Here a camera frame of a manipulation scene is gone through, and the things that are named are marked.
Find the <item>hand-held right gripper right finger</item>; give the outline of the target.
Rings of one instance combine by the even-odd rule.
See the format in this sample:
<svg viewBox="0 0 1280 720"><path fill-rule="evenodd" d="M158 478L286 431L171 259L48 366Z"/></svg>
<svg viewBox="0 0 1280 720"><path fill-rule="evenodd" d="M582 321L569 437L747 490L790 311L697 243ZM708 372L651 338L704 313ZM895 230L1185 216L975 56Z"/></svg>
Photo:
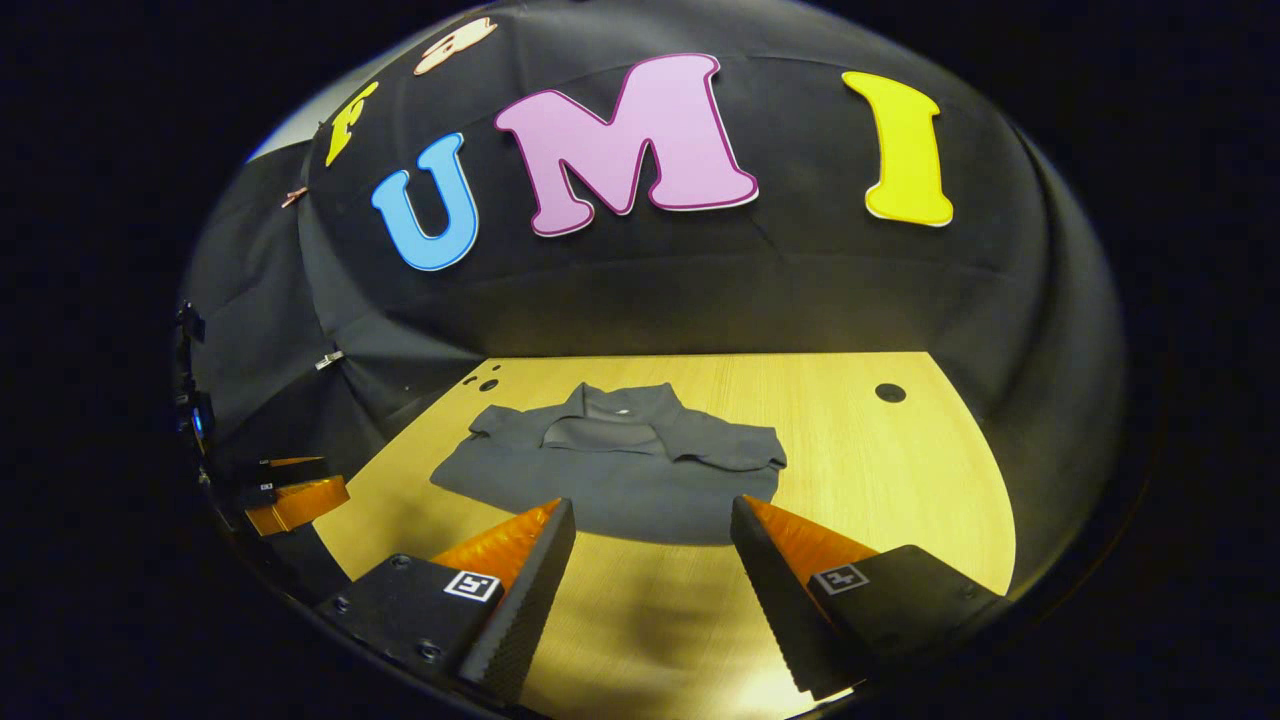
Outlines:
<svg viewBox="0 0 1280 720"><path fill-rule="evenodd" d="M730 536L796 688L824 700L924 673L1007 611L916 544L878 551L741 495Z"/></svg>

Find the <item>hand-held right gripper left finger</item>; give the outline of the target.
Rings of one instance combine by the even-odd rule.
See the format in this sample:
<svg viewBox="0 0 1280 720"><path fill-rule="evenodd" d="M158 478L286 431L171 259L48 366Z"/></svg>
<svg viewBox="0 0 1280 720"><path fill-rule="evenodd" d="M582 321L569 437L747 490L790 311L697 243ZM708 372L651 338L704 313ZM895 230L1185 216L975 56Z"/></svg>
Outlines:
<svg viewBox="0 0 1280 720"><path fill-rule="evenodd" d="M576 534L572 502L554 498L431 559L393 553L316 612L419 684L516 705Z"/></svg>

